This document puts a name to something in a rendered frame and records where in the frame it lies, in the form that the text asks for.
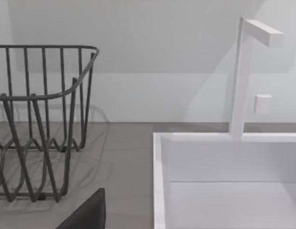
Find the white square tap knob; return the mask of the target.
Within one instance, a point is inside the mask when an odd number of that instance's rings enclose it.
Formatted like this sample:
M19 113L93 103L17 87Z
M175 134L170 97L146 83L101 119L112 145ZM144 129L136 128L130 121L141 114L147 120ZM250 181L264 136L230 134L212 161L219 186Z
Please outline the white square tap knob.
M273 97L270 94L257 94L255 96L255 114L268 114L271 110Z

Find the tall white tap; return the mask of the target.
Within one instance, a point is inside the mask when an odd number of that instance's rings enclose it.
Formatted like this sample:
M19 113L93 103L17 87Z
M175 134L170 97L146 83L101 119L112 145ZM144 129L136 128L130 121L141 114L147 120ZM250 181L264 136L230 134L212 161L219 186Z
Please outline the tall white tap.
M229 134L234 140L242 138L244 133L246 98L249 84L253 40L266 47L282 45L284 33L256 19L240 17L235 55L234 96Z

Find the white sink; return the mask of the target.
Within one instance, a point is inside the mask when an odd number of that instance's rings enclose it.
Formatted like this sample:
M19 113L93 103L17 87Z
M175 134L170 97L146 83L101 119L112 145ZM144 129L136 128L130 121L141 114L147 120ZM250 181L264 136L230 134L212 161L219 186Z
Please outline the white sink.
M296 133L154 133L154 229L296 229Z

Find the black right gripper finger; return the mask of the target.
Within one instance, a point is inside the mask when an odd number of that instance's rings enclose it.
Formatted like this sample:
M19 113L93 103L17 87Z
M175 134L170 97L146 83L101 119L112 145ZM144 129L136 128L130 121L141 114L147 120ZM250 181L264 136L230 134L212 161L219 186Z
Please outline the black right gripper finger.
M105 229L105 189L93 193L56 229Z

